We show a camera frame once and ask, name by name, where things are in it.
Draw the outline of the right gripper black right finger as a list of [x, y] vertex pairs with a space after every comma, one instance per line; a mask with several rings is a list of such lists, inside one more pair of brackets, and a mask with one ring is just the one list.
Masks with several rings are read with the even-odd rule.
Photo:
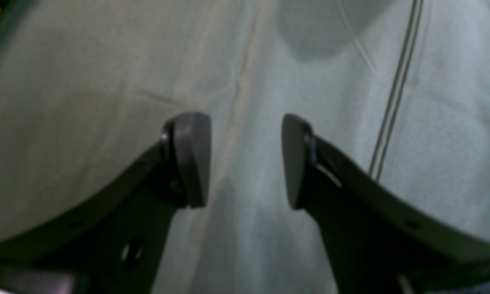
[[288, 202], [318, 225], [340, 294], [490, 294], [490, 242], [394, 196], [297, 115], [282, 150]]

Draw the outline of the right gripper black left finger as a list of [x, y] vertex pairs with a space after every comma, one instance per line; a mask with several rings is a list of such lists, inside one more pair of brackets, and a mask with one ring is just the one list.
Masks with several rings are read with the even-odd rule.
[[178, 210], [207, 205], [212, 120], [169, 119], [159, 140], [75, 208], [0, 241], [0, 294], [148, 294]]

